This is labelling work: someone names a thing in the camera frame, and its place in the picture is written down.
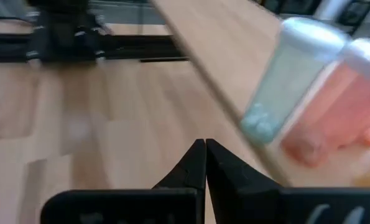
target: wooden table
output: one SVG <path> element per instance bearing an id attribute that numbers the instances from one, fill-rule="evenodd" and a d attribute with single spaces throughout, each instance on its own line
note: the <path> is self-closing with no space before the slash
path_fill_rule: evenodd
<path id="1" fill-rule="evenodd" d="M 280 19 L 248 0 L 151 2 L 205 83 L 231 119 L 239 124 L 274 50 Z M 322 80 L 317 80 L 313 89 L 321 83 Z M 302 110 L 308 98 L 305 97 L 298 110 Z M 287 129 L 293 120 L 289 119 Z M 358 175 L 370 168 L 370 151 L 353 149 L 333 154 L 319 168 L 302 167 L 279 148 L 279 138 L 285 130 L 271 145 L 254 147 L 272 175 L 283 184 L 351 186 Z"/>
<path id="2" fill-rule="evenodd" d="M 29 28 L 0 23 L 12 30 Z M 0 64 L 0 223 L 38 223 L 43 203 L 68 189 L 150 188 L 196 138 L 215 138 L 267 174 L 190 62 Z"/>

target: wooden plank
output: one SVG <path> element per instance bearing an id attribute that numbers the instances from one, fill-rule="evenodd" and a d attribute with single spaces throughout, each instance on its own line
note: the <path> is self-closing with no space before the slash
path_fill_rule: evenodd
<path id="1" fill-rule="evenodd" d="M 163 26 L 144 30 L 166 33 Z M 34 114 L 30 131 L 16 128 L 23 120 L 15 113 L 1 118 L 13 122 L 4 123 L 9 134 L 0 134 L 0 223 L 37 223 L 42 204 L 63 190 L 150 188 L 196 138 L 215 138 L 267 174 L 189 62 L 120 60 L 41 70 L 0 64 L 0 92 L 35 105 L 0 106 L 0 114 Z M 207 205 L 206 223 L 214 223 L 208 197 Z"/>
<path id="2" fill-rule="evenodd" d="M 247 0 L 151 0 L 235 120 L 275 46 L 279 19 Z"/>
<path id="3" fill-rule="evenodd" d="M 18 33 L 26 34 L 31 32 L 31 24 L 28 24 L 24 21 L 15 21 L 15 20 L 3 20 L 0 21 L 0 33 Z"/>

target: pink container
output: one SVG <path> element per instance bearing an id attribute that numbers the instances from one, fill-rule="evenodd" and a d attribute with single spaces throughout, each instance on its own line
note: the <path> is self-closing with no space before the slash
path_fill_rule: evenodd
<path id="1" fill-rule="evenodd" d="M 306 166 L 337 149 L 370 146 L 370 39 L 349 44 L 342 60 L 281 142 Z"/>

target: black metal frame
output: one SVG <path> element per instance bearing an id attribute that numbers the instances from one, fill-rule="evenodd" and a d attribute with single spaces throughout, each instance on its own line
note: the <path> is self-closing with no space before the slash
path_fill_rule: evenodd
<path id="1" fill-rule="evenodd" d="M 260 2 L 260 5 L 266 7 L 266 2 L 267 1 L 268 0 L 262 0 Z M 311 0 L 311 1 L 313 1 L 313 2 L 312 2 L 312 4 L 310 5 L 310 7 L 307 11 L 297 12 L 297 11 L 284 11 L 284 6 L 285 6 L 286 3 L 288 3 L 288 0 L 281 0 L 279 2 L 279 5 L 273 10 L 273 12 L 277 15 L 280 15 L 282 13 L 286 13 L 286 14 L 298 14 L 298 15 L 303 15 L 303 16 L 312 16 L 316 12 L 317 7 L 319 6 L 319 4 L 321 3 L 322 0 Z"/>
<path id="2" fill-rule="evenodd" d="M 352 4 L 355 4 L 355 3 L 366 4 L 368 7 L 364 11 L 362 16 L 356 22 L 346 22 L 346 19 L 345 19 L 346 13 L 348 12 L 348 9 L 352 6 Z M 352 27 L 351 30 L 348 32 L 348 34 L 353 35 L 359 29 L 360 25 L 363 23 L 363 21 L 365 20 L 365 18 L 367 17 L 369 13 L 370 13 L 370 1 L 366 2 L 363 0 L 352 0 L 346 5 L 343 12 L 338 17 L 337 22 L 341 25 Z"/>
<path id="3" fill-rule="evenodd" d="M 34 4 L 45 4 L 32 0 Z M 138 35 L 112 35 L 90 12 L 40 9 L 32 34 L 0 34 L 0 63 L 81 62 L 139 59 L 141 62 L 188 60 L 171 35 L 141 35 L 143 6 L 139 3 Z"/>

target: white lid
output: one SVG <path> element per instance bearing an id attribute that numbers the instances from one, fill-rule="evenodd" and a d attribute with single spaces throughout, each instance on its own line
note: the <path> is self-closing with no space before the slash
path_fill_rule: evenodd
<path id="1" fill-rule="evenodd" d="M 302 17 L 286 19 L 281 26 L 280 38 L 294 47 L 325 60 L 333 60 L 350 40 L 343 31 Z"/>
<path id="2" fill-rule="evenodd" d="M 370 78 L 370 39 L 360 38 L 348 44 L 343 51 L 343 60 L 352 69 Z"/>

